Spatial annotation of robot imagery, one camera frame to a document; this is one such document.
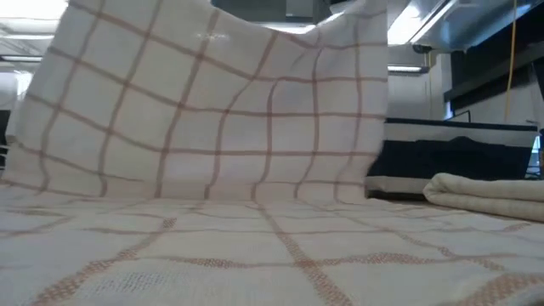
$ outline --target folded cloth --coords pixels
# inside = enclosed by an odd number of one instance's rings
[[[423,194],[444,207],[544,222],[544,182],[486,182],[440,173]]]

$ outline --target draped fabric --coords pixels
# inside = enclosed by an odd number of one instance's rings
[[[361,202],[387,104],[386,5],[303,35],[202,0],[75,0],[4,180],[82,196]]]

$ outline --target cream fabric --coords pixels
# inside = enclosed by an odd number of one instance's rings
[[[0,192],[1,305],[544,301],[543,224],[368,200]]]
[[[0,186],[0,304],[542,298],[541,224],[363,198],[385,6],[293,36],[205,0],[72,0]]]
[[[75,0],[4,180],[80,196],[361,202],[387,105],[386,3],[304,35],[204,0]]]
[[[544,182],[476,181],[437,174],[423,194],[436,205],[544,222]]]

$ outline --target brown grid line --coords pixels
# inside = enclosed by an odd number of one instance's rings
[[[128,71],[127,77],[122,84],[122,89],[121,89],[121,93],[119,94],[119,99],[115,103],[113,112],[111,113],[110,123],[108,124],[107,133],[105,134],[104,142],[100,146],[98,173],[99,173],[99,178],[101,182],[101,187],[100,187],[101,197],[105,196],[105,194],[108,191],[108,181],[104,179],[104,169],[105,169],[106,153],[108,151],[108,145],[110,144],[111,135],[112,135],[111,131],[113,131],[115,128],[119,111],[121,110],[122,104],[127,95],[128,84],[130,84],[130,82],[134,79],[134,76],[136,75],[136,71],[138,70],[139,64],[142,58],[144,57],[145,48],[147,47],[147,43],[150,40],[151,31],[153,31],[153,27],[155,26],[157,17],[159,15],[159,12],[161,11],[162,2],[163,0],[156,0],[156,4],[153,9],[150,23],[147,27],[147,31],[144,34],[144,38],[143,38],[144,41],[140,45],[139,50],[136,53],[136,57],[134,58],[134,61],[131,64],[130,70]]]
[[[44,192],[44,190],[42,190],[42,187],[34,186],[34,185],[31,185],[31,184],[20,183],[20,182],[14,182],[11,179],[0,178],[0,184],[11,184],[11,185],[13,185],[15,187],[20,187],[20,188],[24,188],[24,189],[28,189],[28,190],[34,190],[34,191],[38,191],[38,192]],[[47,192],[52,192],[52,193],[59,194],[59,195],[64,195],[64,196],[89,196],[89,195],[84,195],[84,194],[81,194],[81,193],[78,193],[78,192],[63,191],[63,190],[52,190],[51,188],[47,188]]]
[[[81,4],[79,3],[71,3],[71,6],[76,8],[76,9],[81,9],[89,14],[92,14],[94,15],[94,12],[93,10],[90,10],[88,8],[84,8]],[[142,31],[140,30],[139,28],[137,28],[136,26],[134,25],[131,25],[123,20],[119,20],[118,18],[116,17],[113,17],[111,15],[108,15],[106,13],[103,13],[100,18],[102,20],[106,20],[114,25],[117,25],[117,26],[120,26],[121,28],[125,29],[125,30],[128,30],[128,31],[131,31],[133,32],[134,34],[137,34],[137,35],[140,35],[140,36],[143,36],[145,35],[145,31]],[[191,57],[196,57],[198,56],[198,53],[194,50],[191,50],[190,48],[186,48],[186,47],[183,47],[175,42],[171,42],[171,41],[168,41],[166,38],[163,38],[163,37],[158,37],[156,35],[154,35],[153,33],[150,34],[150,38],[149,38],[152,42],[155,42],[155,43],[159,43],[165,47],[169,47],[169,48],[172,48],[178,52],[180,52],[181,54],[183,55],[189,55]],[[326,45],[312,45],[311,48],[308,48],[308,49],[312,49],[312,48],[328,48]],[[359,44],[354,44],[354,45],[350,45],[348,46],[348,48],[362,48],[362,47],[387,47],[387,42],[369,42],[369,43],[359,43]],[[336,49],[336,50],[343,50],[343,49],[346,49],[344,47],[342,48],[331,48],[331,49]],[[247,72],[244,72],[242,70],[239,70],[231,65],[228,65],[220,60],[217,60],[217,59],[214,59],[214,58],[211,58],[209,56],[206,56],[205,54],[201,56],[202,57],[202,61],[210,64],[210,65],[213,65],[223,71],[226,71],[226,72],[229,72],[231,74],[234,74],[238,77],[242,77],[242,78],[245,78],[247,80],[251,79],[252,78],[252,75],[250,73],[247,73]],[[281,81],[289,81],[289,82],[300,82],[300,83],[308,83],[310,84],[312,82],[312,80],[309,80],[309,79],[304,79],[304,78],[300,78],[300,77],[292,77],[292,76],[282,76],[282,77],[272,77],[272,76],[260,76],[260,77],[257,77],[255,78],[255,81],[261,81],[261,82],[274,82],[276,80],[280,79]],[[342,80],[350,80],[351,78],[350,77],[328,77],[328,78],[323,78],[323,79],[320,79],[319,82],[332,82],[332,81],[342,81]],[[386,82],[387,81],[387,78],[383,78],[383,77],[365,77],[366,80],[368,81],[376,81],[376,82]]]
[[[150,234],[136,245],[120,251],[114,258],[90,262],[74,275],[66,276],[52,286],[45,288],[37,295],[32,306],[49,306],[71,298],[91,276],[104,273],[115,263],[136,258],[139,251],[150,246],[161,235],[168,232],[175,225],[176,220],[176,218],[163,219],[161,227],[156,233]]]
[[[145,218],[164,218],[163,216],[154,215],[151,213],[131,213],[131,212],[118,212],[116,215],[122,216],[134,216],[134,217],[145,217]],[[209,217],[222,218],[222,219],[260,219],[260,218],[235,218],[235,217],[217,217],[210,215]],[[110,229],[110,228],[86,228],[80,229],[85,231],[92,231],[103,234],[117,234],[117,235],[144,235],[152,234],[154,232],[142,231],[142,230],[124,230],[124,229]],[[18,232],[16,230],[0,230],[3,233],[12,233]],[[231,230],[231,229],[177,229],[171,230],[169,233],[185,234],[185,233],[199,233],[199,232],[215,232],[215,233],[225,233],[225,234],[243,234],[243,233],[255,233],[255,234],[274,234],[274,231],[270,230]],[[424,229],[424,230],[403,230],[400,231],[402,234],[421,234],[421,233],[470,233],[470,232],[484,232],[484,233],[496,233],[497,231],[483,231],[474,228],[462,228],[462,229]],[[390,229],[373,229],[373,230],[307,230],[307,231],[283,231],[287,235],[324,235],[324,234],[387,234],[391,233]],[[501,254],[504,256],[516,256],[516,254],[505,253]],[[458,256],[456,258],[474,258],[474,256]]]
[[[167,135],[164,139],[164,145],[161,150],[161,160],[159,162],[159,169],[156,175],[157,187],[156,187],[155,197],[161,197],[162,181],[164,179],[164,168],[166,166],[167,156],[171,150],[170,146],[172,145],[173,131],[178,125],[179,118],[181,117],[181,113],[183,111],[181,106],[185,105],[187,101],[189,100],[191,89],[193,88],[193,84],[195,82],[196,76],[202,64],[202,58],[206,54],[207,46],[210,43],[210,37],[213,34],[215,25],[218,23],[220,14],[221,14],[220,10],[214,9],[212,16],[210,17],[210,20],[207,23],[205,38],[202,39],[201,46],[199,47],[199,50],[198,50],[198,54],[196,55],[195,60],[193,61],[193,65],[190,70],[190,75],[187,79],[187,82],[184,85],[184,91],[178,102],[178,107],[176,108],[176,112],[173,115],[172,122],[170,123],[170,127],[168,128]]]
[[[59,57],[62,57],[66,60],[71,60],[71,61],[77,61],[79,63],[79,65],[85,67],[85,68],[88,68],[89,70],[97,73],[97,74],[100,74],[102,77],[106,77],[110,80],[112,80],[113,82],[116,82],[118,84],[123,84],[125,83],[125,79],[123,79],[122,77],[119,77],[119,76],[116,76],[108,71],[106,71],[105,69],[102,69],[102,68],[99,68],[98,66],[96,65],[93,65],[91,63],[88,63],[87,61],[83,60],[83,59],[80,59],[80,58],[77,58],[73,55],[70,55],[56,47],[49,47],[48,51],[51,53],[51,54],[55,54]],[[191,57],[197,57],[198,54],[191,54]],[[202,58],[202,61],[203,62],[206,62],[210,65],[214,65],[216,66],[217,68],[225,71],[225,72],[228,72],[230,74],[233,74],[237,77],[240,77],[240,78],[243,78],[243,79],[246,79],[247,81],[251,80],[253,78],[253,81],[254,82],[278,82],[278,81],[282,81],[282,82],[295,82],[295,83],[301,83],[301,84],[311,84],[313,82],[312,79],[306,79],[306,78],[303,78],[303,77],[298,77],[298,76],[253,76],[249,73],[246,73],[244,71],[240,71],[238,69],[236,69],[235,67],[231,67],[217,59],[211,59],[209,57],[207,57],[205,54],[201,56]],[[367,81],[367,82],[388,82],[388,79],[386,77],[378,77],[378,76],[359,76],[359,77],[351,77],[351,76],[327,76],[327,77],[322,77],[322,78],[318,78],[316,80],[318,83],[322,83],[322,82],[342,82],[342,81],[349,81],[349,82],[353,82],[353,81],[358,81],[358,82],[364,82],[364,81]],[[133,83],[129,83],[128,86],[135,90],[135,91],[138,91],[139,93],[142,93],[142,94],[145,94],[145,95],[148,95],[150,97],[155,97],[155,99],[159,99],[162,103],[164,104],[167,104],[167,105],[176,105],[177,102],[173,101],[172,99],[169,99],[169,98],[166,98],[166,97],[162,97],[160,95],[158,95],[157,93],[153,93],[145,88],[142,88],[138,85],[135,85]]]
[[[349,297],[334,284],[334,281],[320,269],[320,266],[302,250],[297,242],[286,234],[275,220],[270,217],[264,205],[256,201],[255,204],[261,208],[259,212],[268,222],[278,239],[285,245],[287,251],[291,254],[297,266],[304,272],[306,278],[317,291],[318,296],[323,302],[331,306],[353,306]]]
[[[32,154],[32,155],[37,155],[37,156],[40,155],[40,150],[34,150],[34,149],[31,149],[31,148],[28,148],[18,140],[15,140],[14,144],[17,144],[17,147],[19,149],[21,149],[22,151],[24,151],[25,153],[27,153],[27,154]],[[68,160],[66,160],[64,158],[60,158],[60,157],[57,157],[57,156],[52,156],[50,154],[43,154],[43,158],[46,159],[46,160],[51,160],[52,162],[58,162],[61,165],[74,168],[76,170],[79,170],[79,171],[87,173],[87,174],[99,175],[99,173],[97,171],[95,171],[95,170],[85,168],[85,167],[83,167],[81,165],[78,165],[76,163],[68,161]],[[124,177],[120,177],[120,176],[116,176],[116,175],[109,175],[109,174],[104,174],[104,177],[112,178],[112,179],[123,179],[123,180],[131,181],[131,182],[140,182],[140,181],[142,181],[142,180],[139,180],[139,179],[124,178]]]
[[[317,28],[317,42],[320,43],[323,35],[321,34],[320,28]],[[317,50],[317,53],[315,55],[314,60],[314,66],[312,67],[312,102],[313,102],[313,108],[314,108],[314,153],[319,151],[320,149],[320,118],[319,118],[319,112],[320,112],[320,103],[319,103],[319,95],[318,95],[318,88],[317,88],[317,65],[319,64],[321,53],[323,52],[323,48],[320,48]],[[303,177],[298,181],[297,186],[294,190],[294,197],[295,199],[298,198],[298,193],[300,191],[300,187],[302,186],[303,182],[308,178],[310,171],[312,171],[312,168],[315,164],[315,157],[316,154],[313,154],[310,157],[308,167],[306,168],[306,171],[304,172]]]
[[[490,255],[482,258],[512,258],[512,256]],[[403,265],[424,265],[424,264],[451,264],[463,261],[463,258],[419,258],[409,254],[379,252],[368,255],[349,256],[346,258],[326,258],[316,259],[313,261],[299,261],[296,263],[239,263],[222,258],[186,258],[181,256],[150,256],[135,258],[139,259],[155,259],[167,260],[180,264],[193,264],[207,268],[215,269],[254,269],[266,267],[288,267],[288,268],[325,268],[334,267],[341,264],[403,264]]]
[[[544,284],[543,274],[506,274],[497,276],[481,286],[475,293],[458,302],[441,303],[439,306],[497,305],[525,288]]]
[[[104,10],[104,6],[105,6],[105,0],[100,0],[99,11],[94,16],[93,23],[89,27],[87,35],[85,35],[85,37],[83,38],[82,48],[79,50],[77,58],[82,58],[83,55],[85,54],[85,52],[87,52],[89,41],[91,40],[91,36],[94,34],[94,31],[96,30],[96,27],[99,24],[100,16],[102,15],[102,11]],[[62,88],[62,93],[60,95],[59,101],[58,101],[57,105],[53,108],[53,114],[49,118],[49,121],[48,121],[47,125],[45,126],[45,128],[43,130],[43,133],[42,133],[42,143],[40,145],[41,150],[40,150],[40,156],[39,156],[39,166],[40,166],[40,169],[42,171],[43,181],[42,181],[42,186],[40,187],[40,190],[38,192],[43,192],[44,190],[46,190],[49,187],[49,182],[50,182],[51,178],[49,176],[48,169],[45,166],[44,155],[48,151],[49,135],[51,134],[51,130],[53,129],[53,125],[54,125],[54,123],[56,122],[56,120],[57,120],[57,118],[59,116],[60,108],[63,107],[65,102],[66,102],[66,99],[68,97],[68,92],[70,90],[70,85],[71,85],[72,79],[76,75],[77,66],[78,66],[77,62],[72,63],[72,67],[70,69],[70,72],[68,73],[68,76],[66,77],[64,87]]]
[[[79,9],[87,14],[91,14],[91,15],[96,15],[97,12],[94,11],[93,9],[91,8],[88,8],[80,3],[75,3],[75,2],[70,2],[70,6],[73,7],[74,9]],[[378,11],[376,13],[370,13],[370,14],[346,14],[347,16],[357,16],[361,19],[372,19],[372,18],[376,18],[376,17],[379,17],[381,15],[384,15],[387,13],[387,10],[381,10],[381,11]],[[121,28],[124,28],[125,30],[128,30],[136,35],[140,35],[140,36],[143,36],[145,34],[145,32],[141,29],[139,29],[137,26],[134,26],[124,20],[121,20],[111,14],[107,14],[107,13],[104,13],[102,12],[102,15],[100,17],[102,20],[106,20],[112,24],[115,24],[117,26],[120,26]],[[328,49],[332,49],[332,50],[345,50],[345,49],[348,49],[348,48],[358,48],[358,47],[383,47],[383,46],[387,46],[388,45],[388,42],[387,41],[384,41],[384,42],[363,42],[363,43],[355,43],[355,44],[348,44],[348,45],[344,45],[344,46],[336,46],[336,45],[330,45],[330,44],[327,44],[327,45],[322,45],[322,46],[318,46],[317,44],[312,44],[312,43],[309,43],[309,42],[306,42],[304,41],[303,39],[300,39],[299,37],[295,36],[295,35],[292,35],[290,33],[285,33],[285,32],[280,32],[280,35],[283,36],[283,37],[286,37],[288,38],[292,43],[295,43],[297,44],[299,47],[302,47],[302,48],[328,48]],[[175,47],[179,50],[183,50],[184,51],[184,54],[188,54],[188,55],[196,55],[196,52],[191,50],[190,48],[186,48],[186,47],[183,47],[175,42],[171,42],[171,41],[168,41],[166,38],[163,38],[163,37],[159,37],[157,35],[154,35],[154,34],[151,34],[151,37],[150,39],[152,41],[155,41],[157,43],[167,43],[168,46],[171,46],[171,47]]]
[[[29,101],[32,101],[34,103],[40,103],[42,105],[45,105],[47,107],[50,107],[50,108],[54,108],[54,104],[52,104],[51,102],[41,98],[41,97],[38,97],[32,93],[29,93],[27,95],[27,100]],[[72,110],[67,110],[66,108],[60,108],[59,111],[62,113],[62,114],[65,114],[75,120],[78,120],[79,122],[83,123],[83,124],[86,124],[87,126],[89,126],[90,128],[94,128],[102,133],[107,133],[107,127],[103,127],[101,125],[99,125],[97,122],[94,122],[84,116],[81,116],[79,115],[78,113],[76,113],[75,111],[72,111]],[[138,140],[135,140],[135,139],[131,139],[129,138],[128,136],[122,134],[122,133],[119,133],[117,132],[115,129],[111,131],[112,135],[119,138],[120,140],[128,143],[128,144],[131,144],[131,145],[134,145],[136,147],[139,147],[141,149],[145,149],[145,150],[150,150],[150,151],[153,151],[153,152],[162,152],[162,149],[159,148],[159,147],[155,147],[153,145],[149,145],[149,144],[145,144],[143,142],[140,142]],[[198,150],[198,149],[183,149],[183,148],[171,148],[170,153],[174,153],[174,154],[199,154],[199,155],[208,155],[208,156],[215,156],[216,154],[216,151],[215,150]],[[226,155],[226,156],[266,156],[266,151],[264,150],[224,150],[224,151],[221,151],[221,154],[222,155]],[[312,151],[308,151],[308,152],[303,152],[303,151],[273,151],[272,152],[273,156],[311,156],[312,154],[314,154]],[[325,151],[320,151],[320,152],[316,152],[315,154],[317,154],[318,156],[350,156],[352,154],[352,152],[325,152]],[[356,156],[376,156],[377,153],[372,153],[372,152],[355,152],[354,153]]]
[[[249,88],[249,86],[255,81],[255,78],[257,78],[259,74],[261,73],[261,70],[266,64],[266,60],[270,56],[270,52],[272,51],[272,48],[274,47],[274,44],[277,38],[278,38],[278,33],[273,32],[272,36],[269,39],[269,42],[264,48],[263,55],[261,56],[261,60],[258,62],[257,69],[255,70],[255,73],[253,73],[253,77],[249,81],[247,81],[246,85],[240,91],[238,91],[238,93],[236,93],[236,95],[232,98],[229,105],[227,105],[227,108],[224,110],[224,113],[221,116],[221,119],[219,120],[218,134],[217,134],[217,139],[215,142],[216,155],[215,155],[215,158],[213,159],[213,175],[212,175],[210,184],[206,186],[206,190],[204,191],[205,199],[208,199],[210,197],[210,191],[212,187],[217,183],[219,172],[221,171],[221,147],[223,144],[224,124],[226,123],[227,116],[231,112],[232,108],[235,106],[235,103],[238,101],[240,96]]]
[[[317,205],[313,205],[313,204],[310,204],[309,202],[307,201],[301,201],[302,203],[310,206],[310,207],[314,207],[316,209],[319,209],[321,211],[324,211],[326,212],[325,209],[317,206]],[[395,230],[395,229],[390,229],[389,227],[386,227],[386,226],[381,226],[381,225],[374,225],[374,224],[368,224],[367,222],[364,222],[364,221],[361,221],[359,220],[358,218],[353,218],[353,217],[350,217],[350,216],[344,216],[342,215],[341,213],[339,212],[334,212],[334,214],[336,214],[338,217],[342,217],[342,218],[346,218],[347,220],[350,220],[356,224],[361,224],[361,225],[364,225],[364,226],[370,226],[374,229],[378,229],[378,230],[387,230],[388,232],[390,232],[391,234],[394,234],[396,235],[397,237],[399,237],[400,239],[404,240],[404,241],[407,241],[407,242],[410,242],[411,244],[414,244],[416,246],[420,246],[420,247],[429,247],[429,248],[433,248],[437,251],[439,251],[440,253],[442,253],[442,255],[448,257],[448,258],[457,258],[457,257],[460,257],[459,255],[456,255],[454,252],[452,252],[449,248],[445,247],[445,246],[435,246],[431,243],[427,243],[425,241],[420,241],[418,239],[415,239],[415,238],[412,238],[410,236],[408,236],[407,234],[401,232],[401,231],[398,231],[398,230]],[[476,264],[479,264],[487,269],[490,269],[492,271],[504,271],[506,270],[503,266],[501,266],[500,264],[497,264],[497,263],[493,263],[487,259],[473,259],[473,257],[465,257],[466,260],[469,260],[469,261],[472,261]]]
[[[50,48],[49,52],[51,54],[60,54],[58,51],[55,51],[55,48],[53,48],[53,47]],[[90,68],[92,66],[89,63],[86,63],[84,61],[79,61],[79,65],[82,66],[82,67],[92,69],[94,72],[97,72],[100,75],[102,75],[102,77],[107,77],[107,78],[113,77],[113,76],[107,76],[105,74],[107,72],[102,71],[100,68],[97,68],[97,69]],[[116,78],[116,80],[112,80],[112,81],[117,82],[119,84],[122,84],[122,79],[121,78],[117,78],[117,76],[114,76],[114,77]],[[151,99],[153,99],[153,100],[155,100],[155,101],[157,101],[159,103],[162,103],[164,105],[176,107],[176,105],[178,103],[178,102],[174,101],[173,99],[163,97],[160,94],[153,93],[153,92],[151,92],[151,91],[149,91],[147,89],[140,88],[137,85],[128,84],[128,87],[133,89],[134,91],[139,92],[139,93],[141,93],[143,95],[146,95],[149,98],[151,98]],[[34,93],[28,93],[27,97],[31,98],[31,99],[34,99],[35,102],[42,102],[42,103],[44,103],[45,105],[47,105],[49,107],[52,107],[52,108],[55,107],[54,103],[52,103],[50,101],[47,101],[43,97],[37,96]],[[209,112],[209,113],[217,113],[217,114],[224,114],[226,112],[225,109],[215,108],[215,107],[199,108],[199,107],[195,107],[195,106],[191,106],[191,105],[183,105],[181,107],[182,107],[182,109],[184,111],[190,111],[190,112]],[[69,110],[61,108],[60,111],[69,111]],[[254,117],[266,117],[266,116],[268,116],[265,111],[230,110],[229,113],[231,115],[238,115],[238,116],[254,116]],[[275,112],[275,113],[271,114],[272,117],[279,117],[279,118],[282,118],[282,117],[301,117],[301,118],[305,118],[305,117],[313,117],[314,115],[315,115],[314,113],[304,113],[304,112],[300,112],[300,113]],[[366,114],[366,113],[357,114],[357,113],[354,113],[354,112],[346,113],[346,112],[338,112],[338,111],[324,111],[324,112],[321,112],[319,114],[319,116],[338,116],[338,117],[347,117],[347,118],[365,118],[365,119],[375,119],[375,120],[385,119],[384,115]]]
[[[272,114],[272,103],[274,102],[274,92],[276,87],[278,86],[278,82],[275,82],[274,85],[272,85],[272,88],[270,89],[269,96],[266,101],[266,110],[268,114]],[[253,201],[256,201],[257,199],[257,188],[260,184],[262,184],[266,178],[269,176],[270,172],[270,164],[272,162],[272,116],[268,115],[266,117],[266,154],[264,159],[264,169],[263,174],[261,175],[261,178],[259,181],[255,184],[253,184],[252,191],[251,191],[251,198]]]
[[[359,41],[359,20],[355,20],[353,35],[354,35],[354,40],[358,42]],[[360,50],[359,48],[354,48],[354,55],[355,55],[355,77],[360,77]],[[363,112],[363,103],[364,103],[363,93],[362,93],[362,88],[359,82],[356,82],[355,86],[357,87],[357,113],[360,114]],[[360,118],[357,118],[355,120],[354,142],[351,147],[352,152],[357,151],[357,144],[359,143],[359,136],[360,136],[360,122],[361,122]],[[340,169],[340,171],[338,172],[335,178],[336,181],[340,180],[343,174],[350,168],[353,161],[354,161],[353,156],[348,157],[348,161],[346,162],[346,165],[342,169]],[[338,184],[334,184],[333,198],[335,201],[345,203],[344,201],[340,201],[340,199],[338,198],[338,188],[339,188]],[[365,190],[364,188],[362,188],[361,195],[364,195],[364,194],[365,194]]]
[[[34,227],[32,229],[9,231],[9,232],[7,232],[7,234],[5,236],[0,237],[0,240],[1,239],[14,238],[14,237],[20,237],[20,236],[23,236],[23,235],[41,234],[43,230],[51,230],[52,228],[54,228],[54,227],[56,227],[58,225],[62,225],[62,224],[66,224],[66,223],[70,222],[74,218],[75,217],[72,217],[72,216],[66,216],[66,217],[63,217],[63,218],[59,218],[58,220],[50,222],[48,224],[39,225],[39,226]]]

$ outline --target fluorescent light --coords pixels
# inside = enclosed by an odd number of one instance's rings
[[[421,26],[422,16],[419,9],[413,5],[408,5],[389,28],[389,45],[408,43],[410,38],[416,35],[417,31],[421,29]]]
[[[450,0],[421,30],[419,30],[419,32],[410,40],[410,43],[416,43],[418,40],[420,40],[456,4],[457,0]]]
[[[261,26],[267,27],[276,31],[283,31],[291,34],[304,34],[309,31],[312,31],[315,28],[315,25],[297,25],[289,23],[263,23]]]
[[[39,63],[42,61],[42,56],[0,55],[0,61]]]
[[[18,40],[48,40],[53,39],[54,35],[34,35],[34,34],[9,34],[0,36],[2,39],[18,39]]]
[[[416,66],[402,66],[402,65],[388,66],[389,72],[421,72],[422,70],[423,70],[422,67],[416,67]]]
[[[3,1],[0,18],[59,20],[68,3],[65,0],[13,0]]]
[[[329,16],[329,18],[321,21],[321,22],[331,22],[333,20],[335,20],[336,18],[340,17],[341,15],[343,15],[343,12],[342,13],[335,13],[335,14],[332,14],[331,16]]]

